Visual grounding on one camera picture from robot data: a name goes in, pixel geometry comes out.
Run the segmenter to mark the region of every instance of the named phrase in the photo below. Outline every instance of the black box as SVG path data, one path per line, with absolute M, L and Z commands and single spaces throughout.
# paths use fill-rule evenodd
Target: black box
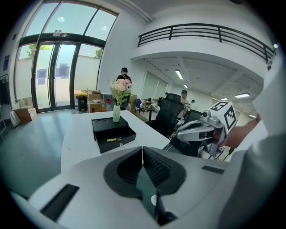
M 113 118 L 93 119 L 92 125 L 94 140 L 97 141 L 100 153 L 105 153 L 136 138 L 136 133 L 122 117 L 118 123 L 115 123 Z M 107 141 L 115 138 L 121 138 L 121 140 Z

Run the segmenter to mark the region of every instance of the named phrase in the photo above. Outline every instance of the trash bin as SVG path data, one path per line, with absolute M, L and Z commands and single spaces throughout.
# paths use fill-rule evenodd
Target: trash bin
M 88 109 L 88 95 L 86 93 L 79 93 L 76 96 L 79 111 L 87 111 Z

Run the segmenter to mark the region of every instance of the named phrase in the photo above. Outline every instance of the tree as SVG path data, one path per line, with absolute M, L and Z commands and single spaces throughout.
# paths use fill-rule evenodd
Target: tree
M 93 57 L 94 59 L 100 59 L 101 54 L 102 54 L 102 48 L 95 50 L 95 56 Z
M 29 45 L 30 51 L 27 51 L 28 57 L 32 57 L 34 55 L 36 44 Z M 40 50 L 51 50 L 52 48 L 49 45 L 42 45 Z

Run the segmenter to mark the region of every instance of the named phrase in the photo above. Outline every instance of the white table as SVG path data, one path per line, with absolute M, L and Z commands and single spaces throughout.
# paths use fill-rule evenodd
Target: white table
M 94 140 L 91 120 L 109 118 L 112 115 L 112 111 L 72 115 L 71 126 L 63 139 L 61 171 L 69 169 L 80 161 L 101 155 L 98 144 Z M 122 110 L 121 116 L 137 134 L 136 138 L 123 146 L 103 153 L 103 155 L 137 146 L 163 149 L 170 142 L 169 139 L 152 129 L 129 111 Z

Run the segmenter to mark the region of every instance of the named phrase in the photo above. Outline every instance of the vase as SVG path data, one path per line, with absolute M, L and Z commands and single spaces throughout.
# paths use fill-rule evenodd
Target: vase
M 114 105 L 113 107 L 113 121 L 115 123 L 118 123 L 120 120 L 120 106 Z

